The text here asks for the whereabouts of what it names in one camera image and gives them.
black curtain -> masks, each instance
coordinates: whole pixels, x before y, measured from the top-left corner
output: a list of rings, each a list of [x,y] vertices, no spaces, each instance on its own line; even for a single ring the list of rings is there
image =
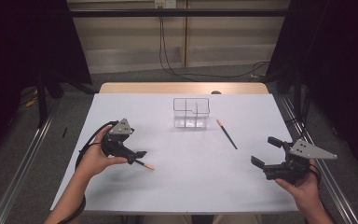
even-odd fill
[[[0,0],[0,135],[21,90],[35,86],[40,74],[49,84],[91,83],[66,1]]]

human hand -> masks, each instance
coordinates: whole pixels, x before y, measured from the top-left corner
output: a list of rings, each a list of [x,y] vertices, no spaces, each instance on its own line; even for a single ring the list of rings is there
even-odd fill
[[[310,160],[311,165],[315,165],[315,160]],[[275,182],[283,189],[287,190],[296,201],[298,210],[304,214],[304,216],[317,215],[324,211],[319,200],[318,179],[315,174],[308,172],[304,179],[298,181],[295,185],[292,185],[282,179],[276,179]]]
[[[93,143],[83,156],[76,169],[76,173],[82,174],[85,178],[91,179],[93,176],[102,172],[106,167],[113,164],[126,163],[127,159],[122,157],[108,158],[103,154],[101,149],[101,142],[103,135],[112,128],[111,125],[104,127],[100,130]]]

black cable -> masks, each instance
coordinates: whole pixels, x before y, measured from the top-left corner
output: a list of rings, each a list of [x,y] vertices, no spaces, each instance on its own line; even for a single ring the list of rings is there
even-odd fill
[[[269,63],[269,62],[258,62],[258,63],[261,63],[262,65],[266,64],[266,63]],[[253,79],[255,78],[255,65],[257,65],[258,63],[254,63],[253,66],[252,66],[252,78],[249,80],[249,82],[252,82]]]
[[[313,165],[313,164],[310,164],[311,167],[315,168],[316,171],[310,169],[310,172],[313,173],[315,176],[316,176],[316,179],[318,180],[318,189],[320,188],[320,184],[322,182],[322,173],[321,173],[321,170]],[[324,211],[326,212],[326,214],[331,218],[331,220],[333,221],[333,223],[337,224],[336,220],[333,218],[332,214],[330,213],[330,211],[327,209],[327,207],[325,206],[324,204],[324,201],[321,199],[321,197],[319,197],[319,201],[321,202],[322,204],[322,207],[324,208]]]
[[[191,78],[188,78],[188,77],[181,77],[179,76],[178,74],[176,74],[171,66],[170,66],[170,62],[168,61],[168,56],[167,56],[167,51],[166,51],[166,48],[165,48],[165,34],[164,34],[164,20],[162,19],[162,17],[159,17],[159,63],[161,64],[161,68],[168,74],[171,74],[171,75],[174,75],[174,76],[177,76],[177,77],[180,77],[180,78],[183,78],[183,79],[186,79],[186,80],[189,80],[189,81],[194,81],[194,82],[197,82],[196,80],[194,79],[191,79]],[[167,65],[168,67],[171,69],[171,72],[168,71],[164,65],[162,64],[162,59],[161,59],[161,51],[162,51],[162,43],[164,43],[164,51],[165,51],[165,57],[166,57],[166,60],[167,60]]]
[[[92,141],[92,139],[94,139],[94,137],[98,134],[98,132],[100,132],[104,127],[108,126],[108,125],[113,125],[114,122],[113,121],[109,121],[107,123],[105,123],[101,128],[99,128],[89,139],[89,141],[87,141],[86,145],[83,146],[83,148],[79,151],[79,155],[77,156],[77,160],[76,160],[76,165],[75,165],[75,169],[77,169],[77,166],[79,165],[79,163],[81,162],[81,160],[83,159],[84,154],[86,153],[86,151],[89,149],[90,146],[93,145],[97,145],[97,144],[101,144],[101,143],[92,143],[90,144],[90,142]],[[83,211],[84,208],[86,207],[86,196],[83,195],[83,200],[81,202],[81,204],[79,205],[79,207],[75,210],[75,212],[65,218],[64,220],[60,221],[59,224],[66,224],[69,223],[70,221],[72,221],[74,218],[78,217]]]
[[[159,36],[159,62],[161,65],[161,68],[168,74],[171,75],[175,75],[190,81],[194,81],[194,82],[198,82],[197,80],[188,78],[188,77],[182,77],[182,76],[194,76],[194,77],[223,77],[223,78],[233,78],[233,77],[243,77],[249,74],[254,73],[257,69],[259,69],[260,67],[262,67],[265,63],[269,63],[269,62],[258,62],[258,63],[254,63],[253,65],[253,69],[249,72],[243,73],[243,74],[239,74],[239,75],[235,75],[235,76],[218,76],[218,75],[209,75],[209,74],[194,74],[194,73],[181,73],[178,74],[175,71],[173,71],[173,69],[171,68],[170,62],[168,60],[168,55],[167,55],[167,50],[166,50],[166,44],[165,44],[165,33],[164,33],[164,19],[162,17],[159,17],[159,22],[160,22],[160,36]],[[161,52],[162,52],[162,47],[164,48],[164,54],[165,54],[165,59],[167,61],[167,65],[169,67],[169,69],[171,71],[168,71],[162,64],[162,59],[161,59]]]

black mount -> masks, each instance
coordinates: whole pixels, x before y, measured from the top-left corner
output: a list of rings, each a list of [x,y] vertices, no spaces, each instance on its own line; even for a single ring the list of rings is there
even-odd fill
[[[305,177],[310,170],[310,160],[290,154],[293,143],[283,142],[274,137],[269,137],[268,142],[275,147],[283,147],[285,161],[281,164],[265,165],[263,161],[252,156],[252,164],[263,170],[267,180],[280,178],[294,185],[298,179]]]

power outlet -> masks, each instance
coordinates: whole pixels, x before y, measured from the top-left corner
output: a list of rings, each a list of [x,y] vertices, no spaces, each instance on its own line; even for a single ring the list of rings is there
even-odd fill
[[[165,8],[165,0],[155,0],[155,8]]]
[[[176,0],[166,0],[165,8],[176,8]]]

